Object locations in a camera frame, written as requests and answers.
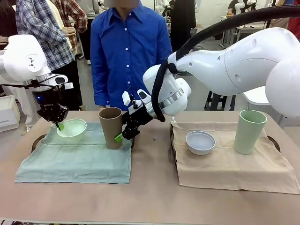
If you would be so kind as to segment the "pale green tall cup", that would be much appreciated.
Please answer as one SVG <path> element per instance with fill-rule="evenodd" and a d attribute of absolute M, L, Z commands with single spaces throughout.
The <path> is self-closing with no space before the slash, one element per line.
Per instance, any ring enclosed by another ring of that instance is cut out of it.
<path fill-rule="evenodd" d="M 267 117 L 262 112 L 255 110 L 241 111 L 233 149 L 239 154 L 251 154 L 266 122 Z"/>

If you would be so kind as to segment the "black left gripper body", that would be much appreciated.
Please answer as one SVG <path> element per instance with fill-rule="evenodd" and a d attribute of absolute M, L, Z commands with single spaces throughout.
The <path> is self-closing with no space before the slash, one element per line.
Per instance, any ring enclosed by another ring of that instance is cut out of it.
<path fill-rule="evenodd" d="M 37 103 L 40 105 L 38 115 L 46 121 L 62 122 L 68 114 L 68 107 L 61 105 L 61 100 L 62 95 L 57 88 L 37 92 Z"/>

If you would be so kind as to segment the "seated person in black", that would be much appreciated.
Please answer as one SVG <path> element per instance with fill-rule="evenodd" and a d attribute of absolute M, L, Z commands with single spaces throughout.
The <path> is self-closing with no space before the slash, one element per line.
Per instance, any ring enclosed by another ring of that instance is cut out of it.
<path fill-rule="evenodd" d="M 236 15 L 236 9 L 235 9 L 235 5 L 238 4 L 238 0 L 232 0 L 228 6 L 228 11 L 227 14 L 228 15 Z"/>

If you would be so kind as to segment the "person's right forearm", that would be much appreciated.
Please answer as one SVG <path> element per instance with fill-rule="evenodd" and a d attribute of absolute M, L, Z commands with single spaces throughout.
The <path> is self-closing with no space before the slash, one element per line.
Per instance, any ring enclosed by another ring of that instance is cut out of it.
<path fill-rule="evenodd" d="M 94 91 L 94 102 L 100 107 L 109 105 L 109 95 L 107 89 L 108 72 L 106 69 L 92 67 L 92 83 Z"/>

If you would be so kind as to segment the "teal cloth mat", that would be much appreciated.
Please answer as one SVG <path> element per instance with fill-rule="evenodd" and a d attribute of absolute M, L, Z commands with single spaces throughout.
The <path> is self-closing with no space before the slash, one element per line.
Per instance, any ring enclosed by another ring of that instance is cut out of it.
<path fill-rule="evenodd" d="M 54 127 L 20 164 L 16 183 L 128 184 L 132 141 L 109 149 L 99 122 L 89 122 L 83 134 L 63 138 Z"/>

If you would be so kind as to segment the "person in blue plaid shirt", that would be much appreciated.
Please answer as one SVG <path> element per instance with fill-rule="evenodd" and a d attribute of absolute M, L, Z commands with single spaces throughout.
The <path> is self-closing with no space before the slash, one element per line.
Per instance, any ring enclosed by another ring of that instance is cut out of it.
<path fill-rule="evenodd" d="M 31 34 L 38 40 L 51 72 L 65 75 L 73 84 L 72 89 L 62 91 L 60 104 L 78 111 L 83 105 L 79 75 L 67 43 L 75 29 L 60 28 L 46 0 L 16 0 L 15 19 L 18 34 Z"/>

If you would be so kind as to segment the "person in red top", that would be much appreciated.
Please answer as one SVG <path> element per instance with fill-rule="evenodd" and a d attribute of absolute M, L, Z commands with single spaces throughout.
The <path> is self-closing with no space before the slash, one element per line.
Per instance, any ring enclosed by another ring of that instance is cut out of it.
<path fill-rule="evenodd" d="M 300 42 L 300 17 L 290 18 L 288 23 L 288 30 L 299 40 Z"/>

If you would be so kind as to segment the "person in white trousers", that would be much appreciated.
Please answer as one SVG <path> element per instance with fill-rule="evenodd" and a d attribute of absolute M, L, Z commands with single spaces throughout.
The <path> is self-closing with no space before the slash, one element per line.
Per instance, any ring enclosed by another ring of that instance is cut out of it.
<path fill-rule="evenodd" d="M 0 85 L 8 86 L 21 104 L 27 130 L 39 120 L 38 106 L 29 89 L 30 80 L 50 74 L 45 54 L 33 35 L 18 35 L 15 10 L 0 0 Z"/>

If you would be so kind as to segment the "person in black coat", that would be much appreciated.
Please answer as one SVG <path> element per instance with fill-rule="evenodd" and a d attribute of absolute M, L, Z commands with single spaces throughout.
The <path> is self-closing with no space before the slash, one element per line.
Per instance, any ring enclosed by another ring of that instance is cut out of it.
<path fill-rule="evenodd" d="M 195 0 L 175 0 L 171 16 L 171 44 L 178 51 L 189 39 L 196 27 Z"/>

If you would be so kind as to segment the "brown tall cup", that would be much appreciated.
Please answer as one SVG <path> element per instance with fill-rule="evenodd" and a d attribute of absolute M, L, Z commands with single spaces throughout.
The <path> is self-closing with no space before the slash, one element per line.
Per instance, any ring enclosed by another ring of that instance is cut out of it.
<path fill-rule="evenodd" d="M 122 139 L 117 142 L 115 137 L 122 133 L 122 110 L 116 107 L 104 108 L 99 112 L 99 120 L 109 149 L 119 149 Z"/>

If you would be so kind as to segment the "grey background workbench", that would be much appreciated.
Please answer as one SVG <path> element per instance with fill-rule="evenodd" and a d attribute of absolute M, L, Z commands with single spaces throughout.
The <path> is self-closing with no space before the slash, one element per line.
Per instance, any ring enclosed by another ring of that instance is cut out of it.
<path fill-rule="evenodd" d="M 253 33 L 266 28 L 267 22 L 254 22 L 223 32 L 219 45 L 225 49 Z"/>

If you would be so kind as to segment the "mint green bowl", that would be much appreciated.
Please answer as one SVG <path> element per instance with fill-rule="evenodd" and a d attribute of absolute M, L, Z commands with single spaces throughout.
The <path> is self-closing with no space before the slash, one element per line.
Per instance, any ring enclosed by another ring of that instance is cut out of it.
<path fill-rule="evenodd" d="M 61 143 L 78 143 L 86 135 L 87 123 L 82 119 L 69 119 L 62 122 L 64 129 L 56 130 Z"/>

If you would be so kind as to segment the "beige cloth mat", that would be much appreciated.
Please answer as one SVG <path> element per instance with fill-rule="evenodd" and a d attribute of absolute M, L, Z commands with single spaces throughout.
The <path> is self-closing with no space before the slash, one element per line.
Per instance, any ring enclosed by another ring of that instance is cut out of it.
<path fill-rule="evenodd" d="M 242 155 L 233 149 L 236 122 L 172 122 L 171 125 L 179 185 L 300 195 L 293 167 L 264 131 L 253 152 Z M 186 136 L 192 131 L 204 131 L 215 138 L 211 153 L 199 156 L 188 149 Z"/>

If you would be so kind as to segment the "black upright pole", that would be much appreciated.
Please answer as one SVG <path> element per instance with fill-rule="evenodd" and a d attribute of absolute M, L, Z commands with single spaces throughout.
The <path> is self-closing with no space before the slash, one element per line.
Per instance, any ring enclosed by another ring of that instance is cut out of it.
<path fill-rule="evenodd" d="M 267 17 L 267 24 L 266 24 L 266 29 L 270 27 L 270 23 L 271 23 L 271 20 L 273 19 L 273 14 L 274 14 L 274 7 L 276 6 L 276 2 L 277 0 L 269 0 L 270 3 L 267 4 L 268 8 L 268 17 Z"/>

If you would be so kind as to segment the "pale blue bowl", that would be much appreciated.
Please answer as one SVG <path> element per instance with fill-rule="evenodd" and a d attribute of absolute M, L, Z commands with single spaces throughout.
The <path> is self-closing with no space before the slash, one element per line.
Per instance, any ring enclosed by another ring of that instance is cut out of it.
<path fill-rule="evenodd" d="M 216 141 L 212 135 L 204 131 L 193 131 L 187 134 L 188 149 L 196 155 L 207 155 L 215 147 Z"/>

